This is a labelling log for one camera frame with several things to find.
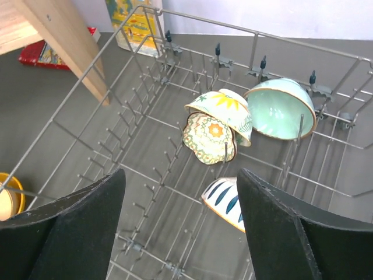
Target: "colorful box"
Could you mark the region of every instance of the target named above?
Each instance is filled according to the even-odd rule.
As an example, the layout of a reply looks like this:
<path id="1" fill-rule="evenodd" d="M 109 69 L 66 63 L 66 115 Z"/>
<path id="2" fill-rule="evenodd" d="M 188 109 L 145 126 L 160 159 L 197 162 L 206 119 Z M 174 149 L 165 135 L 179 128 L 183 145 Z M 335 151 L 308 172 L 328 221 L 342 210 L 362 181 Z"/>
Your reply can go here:
<path id="1" fill-rule="evenodd" d="M 98 42 L 101 34 L 95 27 L 88 27 L 94 40 Z M 44 40 L 27 45 L 18 57 L 18 61 L 25 65 L 41 66 L 70 70 L 61 57 Z"/>
<path id="2" fill-rule="evenodd" d="M 157 8 L 161 8 L 161 0 L 105 0 L 109 16 L 111 19 L 112 26 L 116 30 L 123 20 L 128 16 L 128 14 L 137 5 L 153 5 Z M 159 30 L 156 19 L 153 15 L 147 14 L 149 23 L 146 20 L 146 16 L 143 13 L 143 9 L 139 8 L 137 11 L 129 18 L 123 27 L 125 34 L 129 40 L 129 43 L 133 50 L 137 49 L 141 41 L 148 34 L 153 31 L 154 34 L 159 34 L 162 30 Z M 160 19 L 161 29 L 163 29 L 163 19 Z M 117 43 L 121 48 L 129 50 L 128 44 L 122 32 L 117 34 Z M 158 56 L 157 46 L 153 42 L 153 38 L 149 37 L 142 45 L 139 53 L 149 56 Z"/>

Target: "leaf pattern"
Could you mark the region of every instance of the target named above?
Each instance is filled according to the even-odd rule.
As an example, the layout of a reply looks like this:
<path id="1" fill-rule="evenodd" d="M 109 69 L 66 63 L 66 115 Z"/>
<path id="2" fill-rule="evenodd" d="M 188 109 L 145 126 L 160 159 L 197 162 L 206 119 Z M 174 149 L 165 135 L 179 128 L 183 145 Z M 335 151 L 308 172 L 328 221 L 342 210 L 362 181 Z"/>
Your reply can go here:
<path id="1" fill-rule="evenodd" d="M 240 124 L 238 130 L 241 132 L 251 132 L 252 131 L 252 117 L 247 115 L 245 120 Z"/>

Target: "dishwasher rack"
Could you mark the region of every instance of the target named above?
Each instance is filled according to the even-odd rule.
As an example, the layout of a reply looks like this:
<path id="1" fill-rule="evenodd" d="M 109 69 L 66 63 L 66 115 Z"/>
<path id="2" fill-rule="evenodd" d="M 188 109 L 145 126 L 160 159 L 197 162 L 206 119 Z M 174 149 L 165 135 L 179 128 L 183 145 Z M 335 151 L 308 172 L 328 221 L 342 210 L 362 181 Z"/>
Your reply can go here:
<path id="1" fill-rule="evenodd" d="M 150 36 L 145 37 L 140 46 L 147 38 L 151 37 L 159 47 L 159 57 L 148 58 L 137 54 L 140 47 L 130 50 L 131 56 L 128 62 L 122 67 L 115 81 L 111 85 L 107 85 L 106 96 L 111 98 L 109 108 L 117 106 L 120 109 L 118 113 L 112 113 L 113 115 L 117 113 L 116 123 L 112 127 L 106 128 L 105 134 L 107 137 L 105 141 L 97 142 L 98 139 L 94 139 L 96 143 L 91 143 L 83 139 L 82 134 L 89 127 L 91 120 L 98 114 L 97 112 L 103 110 L 102 101 L 92 112 L 80 133 L 73 132 L 65 127 L 57 120 L 56 116 L 66 105 L 89 71 L 96 71 L 100 75 L 95 63 L 108 45 L 115 40 L 115 36 L 122 32 L 128 42 L 127 35 L 122 27 L 126 24 L 131 14 L 138 9 L 143 9 L 147 17 L 149 15 L 155 16 L 160 30 L 159 16 L 169 14 L 192 19 L 196 22 L 211 23 L 251 33 L 254 35 L 254 40 L 249 52 L 249 64 L 245 65 L 224 58 L 224 50 L 222 50 L 222 55 L 216 56 L 184 48 L 171 42 L 170 34 L 164 36 L 164 34 L 157 35 L 154 32 Z M 212 89 L 217 90 L 224 87 L 243 94 L 251 86 L 258 83 L 258 79 L 263 78 L 263 76 L 283 78 L 279 74 L 255 68 L 254 61 L 258 56 L 258 41 L 261 40 L 260 37 L 347 58 L 351 60 L 351 67 L 330 91 L 324 87 L 318 88 L 319 91 L 322 91 L 318 98 L 319 104 L 317 107 L 319 125 L 309 138 L 282 142 L 265 138 L 253 132 L 253 137 L 255 137 L 252 141 L 253 146 L 250 148 L 240 147 L 236 159 L 232 162 L 204 166 L 195 159 L 193 153 L 183 145 L 181 140 L 183 121 L 186 121 L 185 116 L 187 115 L 185 114 L 187 112 L 183 112 L 185 114 L 179 120 L 177 117 L 173 118 L 170 114 L 184 111 L 184 104 Z M 351 135 L 355 131 L 354 127 L 359 124 L 358 116 L 369 108 L 373 101 L 373 94 L 364 90 L 373 79 L 372 72 L 369 70 L 367 78 L 364 77 L 365 81 L 362 82 L 361 86 L 354 89 L 352 94 L 340 92 L 346 80 L 350 76 L 355 75 L 356 69 L 362 64 L 366 64 L 369 69 L 373 69 L 373 64 L 368 58 L 183 13 L 139 5 L 122 22 L 108 42 L 105 43 L 98 56 L 67 94 L 49 122 L 15 166 L 10 176 L 17 175 L 18 168 L 37 145 L 48 127 L 54 125 L 72 137 L 73 142 L 40 190 L 37 193 L 24 191 L 31 200 L 27 210 L 36 207 L 38 204 L 55 199 L 52 195 L 45 193 L 52 182 L 52 178 L 58 174 L 61 164 L 63 164 L 67 155 L 72 152 L 74 145 L 77 144 L 85 147 L 92 155 L 89 157 L 86 172 L 78 174 L 79 182 L 69 191 L 84 187 L 118 167 L 124 168 L 127 176 L 128 174 L 138 176 L 147 182 L 143 186 L 131 185 L 130 183 L 127 185 L 126 195 L 131 190 L 136 193 L 144 193 L 144 195 L 141 195 L 140 200 L 145 202 L 132 201 L 130 206 L 126 206 L 126 211 L 131 209 L 131 215 L 135 215 L 138 221 L 134 223 L 135 226 L 132 228 L 121 227 L 121 223 L 119 223 L 107 279 L 116 279 L 114 270 L 119 275 L 118 279 L 254 279 L 254 271 L 248 249 L 246 248 L 245 236 L 219 218 L 216 218 L 219 226 L 222 224 L 224 230 L 228 228 L 227 232 L 233 235 L 232 238 L 225 236 L 225 239 L 221 242 L 226 243 L 226 246 L 229 247 L 233 246 L 231 243 L 239 243 L 233 247 L 242 248 L 244 252 L 239 257 L 241 259 L 240 263 L 237 264 L 234 272 L 231 271 L 231 274 L 228 272 L 224 275 L 209 271 L 208 268 L 191 268 L 192 265 L 190 263 L 194 251 L 199 246 L 201 247 L 201 245 L 198 245 L 199 239 L 203 234 L 206 234 L 207 238 L 210 234 L 207 232 L 206 227 L 206 222 L 209 220 L 207 217 L 210 218 L 214 215 L 199 199 L 202 191 L 212 180 L 220 176 L 235 176 L 238 168 L 247 167 L 275 186 L 327 210 L 329 210 L 329 205 L 334 195 L 341 195 L 351 200 L 370 195 L 372 193 L 371 190 L 351 194 L 337 189 L 342 165 L 346 160 L 346 150 L 369 150 L 373 146 L 373 143 L 367 146 L 357 145 L 350 140 Z M 140 76 L 138 79 L 133 78 L 133 84 L 124 90 L 120 89 L 117 83 L 123 73 L 128 71 L 129 68 L 136 68 Z M 242 79 L 240 82 L 235 82 L 236 76 L 244 78 L 244 81 L 250 79 L 252 85 L 249 82 L 242 82 Z M 312 88 L 315 90 L 314 85 L 309 82 L 298 79 L 296 81 L 307 89 Z M 180 101 L 180 106 L 167 107 L 167 102 L 171 102 L 174 99 Z M 320 129 L 322 122 L 330 124 L 328 133 Z M 313 155 L 318 152 L 320 139 L 326 141 L 326 146 L 322 151 L 322 160 L 316 165 L 317 170 L 315 171 Z M 160 146 L 164 147 L 164 149 L 154 148 L 153 140 L 160 141 Z M 276 162 L 268 162 L 264 156 L 261 156 L 260 148 L 255 146 L 256 142 L 265 141 L 269 145 L 273 145 L 273 153 L 278 154 Z M 143 168 L 143 163 L 147 162 L 148 159 L 142 159 L 142 155 L 134 150 L 133 147 L 137 144 L 153 149 L 152 153 L 156 154 L 154 155 L 155 160 L 152 162 L 154 167 L 151 170 Z M 341 152 L 337 153 L 337 155 L 332 155 L 336 145 L 339 146 Z M 330 172 L 327 171 L 331 165 L 334 168 L 333 176 L 330 176 Z M 174 213 L 172 207 L 178 207 L 179 203 L 176 202 L 180 201 L 183 201 L 183 204 L 187 203 L 187 206 L 179 210 L 179 213 Z M 172 223 L 175 233 L 170 232 L 169 236 L 156 239 L 154 237 L 156 235 L 155 232 L 165 226 L 167 222 Z M 159 241 L 159 239 L 163 239 L 169 244 Z M 224 248 L 226 247 L 222 246 L 222 251 L 217 253 L 221 257 L 224 255 Z M 216 258 L 219 256 L 210 255 L 207 257 Z"/>

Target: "gold rim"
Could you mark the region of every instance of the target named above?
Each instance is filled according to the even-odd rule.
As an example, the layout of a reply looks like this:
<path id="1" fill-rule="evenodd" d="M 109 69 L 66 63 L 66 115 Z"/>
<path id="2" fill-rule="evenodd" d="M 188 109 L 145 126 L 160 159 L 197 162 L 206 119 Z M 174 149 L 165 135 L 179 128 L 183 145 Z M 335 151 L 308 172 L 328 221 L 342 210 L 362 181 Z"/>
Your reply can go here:
<path id="1" fill-rule="evenodd" d="M 199 111 L 199 112 L 202 112 L 203 114 L 206 114 L 206 115 L 208 115 L 208 116 L 210 116 L 210 117 L 213 117 L 213 118 L 215 118 L 215 119 L 221 121 L 223 124 L 225 124 L 226 126 L 228 126 L 229 128 L 231 128 L 232 130 L 234 130 L 235 132 L 237 132 L 238 134 L 240 134 L 242 137 L 244 137 L 247 141 L 249 141 L 249 146 L 247 146 L 247 147 L 250 147 L 250 146 L 251 146 L 251 140 L 250 140 L 249 138 L 247 138 L 244 134 L 240 133 L 239 131 L 235 130 L 233 127 L 231 127 L 231 126 L 230 126 L 229 124 L 227 124 L 225 121 L 222 121 L 221 119 L 215 117 L 214 115 L 212 115 L 212 114 L 210 114 L 210 113 L 207 113 L 207 112 L 205 112 L 204 110 L 201 110 L 201 108 L 196 108 L 196 107 L 194 107 L 193 105 L 187 104 L 187 105 L 185 105 L 184 107 L 185 107 L 185 108 L 193 108 L 193 109 L 195 109 L 195 110 L 197 110 L 197 111 Z"/>
<path id="2" fill-rule="evenodd" d="M 191 117 L 191 115 L 193 115 L 193 114 L 201 114 L 200 112 L 193 112 L 193 113 L 191 113 L 191 114 L 189 114 L 189 116 L 188 116 L 188 118 L 186 119 L 186 125 L 185 125 L 185 127 L 182 129 L 182 133 L 183 133 L 183 136 L 182 136 L 182 140 L 183 140 L 183 142 L 184 142 L 184 130 L 187 128 L 187 126 L 188 126 L 188 121 L 189 121 L 189 118 Z M 233 154 L 233 157 L 230 159 L 230 160 L 226 160 L 226 162 L 231 162 L 232 160 L 234 160 L 234 158 L 237 156 L 237 152 L 238 152 L 238 149 L 237 149 L 237 144 L 236 144 L 236 142 L 235 142 L 235 139 L 234 139 L 234 132 L 233 132 L 233 130 L 232 130 L 232 128 L 229 126 L 229 125 L 226 125 L 226 126 L 228 126 L 229 127 L 229 129 L 230 129 L 230 131 L 231 131 L 231 133 L 232 133 L 232 143 L 233 143 L 233 148 L 234 148 L 234 154 Z M 194 152 L 194 150 L 192 150 L 190 147 L 188 147 L 189 148 L 189 150 L 191 150 L 195 155 L 196 155 L 196 153 Z M 215 165 L 215 164 L 217 164 L 217 163 L 219 163 L 219 162 L 224 162 L 224 160 L 219 160 L 218 162 L 216 162 L 216 163 L 212 163 L 212 164 L 207 164 L 207 163 L 204 163 L 204 162 L 202 162 L 204 165 Z"/>
<path id="3" fill-rule="evenodd" d="M 312 134 L 312 132 L 316 129 L 316 126 L 317 126 L 317 118 L 316 118 L 316 114 L 315 114 L 314 109 L 312 109 L 311 106 L 310 106 L 307 102 L 301 100 L 299 97 L 293 95 L 293 94 L 290 93 L 290 92 L 285 92 L 285 91 L 283 91 L 283 90 L 280 90 L 280 89 L 274 89 L 274 88 L 271 88 L 271 87 L 261 87 L 261 88 L 258 88 L 258 89 L 251 89 L 251 90 L 245 92 L 245 94 L 243 95 L 243 97 L 246 98 L 249 94 L 251 94 L 251 93 L 253 93 L 253 92 L 257 92 L 257 91 L 259 91 L 259 90 L 276 90 L 276 91 L 278 91 L 278 92 L 282 92 L 282 93 L 288 94 L 288 95 L 293 96 L 294 98 L 298 99 L 301 103 L 303 103 L 303 104 L 307 107 L 307 109 L 308 109 L 308 110 L 311 112 L 311 114 L 312 114 L 312 119 L 313 119 L 313 121 L 314 121 L 314 124 L 313 124 L 312 128 L 311 128 L 311 129 L 310 129 L 310 130 L 309 130 L 305 135 L 301 136 L 301 139 L 303 139 L 303 138 L 309 136 L 309 135 Z M 291 141 L 291 140 L 297 139 L 297 137 L 295 137 L 295 138 L 291 138 L 291 139 L 283 139 L 283 138 L 273 137 L 273 136 L 271 136 L 271 135 L 268 135 L 268 134 L 262 133 L 261 131 L 258 131 L 254 126 L 252 126 L 252 128 L 253 128 L 255 131 L 257 131 L 258 133 L 263 134 L 263 135 L 266 135 L 266 136 L 271 137 L 271 138 L 274 138 L 274 139 L 279 139 L 279 140 L 284 140 L 284 141 Z"/>

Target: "patterned bowl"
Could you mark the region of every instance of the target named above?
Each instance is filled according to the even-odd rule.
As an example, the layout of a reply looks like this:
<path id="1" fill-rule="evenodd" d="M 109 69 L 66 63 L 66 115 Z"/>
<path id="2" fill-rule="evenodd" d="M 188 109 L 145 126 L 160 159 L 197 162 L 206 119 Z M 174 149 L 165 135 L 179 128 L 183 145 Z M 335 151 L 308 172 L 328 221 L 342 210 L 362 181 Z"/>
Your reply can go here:
<path id="1" fill-rule="evenodd" d="M 303 124 L 301 137 L 316 127 L 314 105 L 308 93 L 291 79 L 262 82 L 244 94 L 258 132 L 281 139 L 296 139 Z"/>
<path id="2" fill-rule="evenodd" d="M 202 199 L 212 211 L 245 232 L 236 181 L 236 177 L 222 177 L 215 180 L 205 189 Z"/>
<path id="3" fill-rule="evenodd" d="M 251 146 L 252 119 L 244 98 L 229 89 L 207 92 L 197 97 L 185 108 L 208 114 L 228 125 L 242 136 L 237 142 L 242 146 Z"/>
<path id="4" fill-rule="evenodd" d="M 206 165 L 231 161 L 237 153 L 232 130 L 221 121 L 203 114 L 192 113 L 183 130 L 184 144 Z"/>

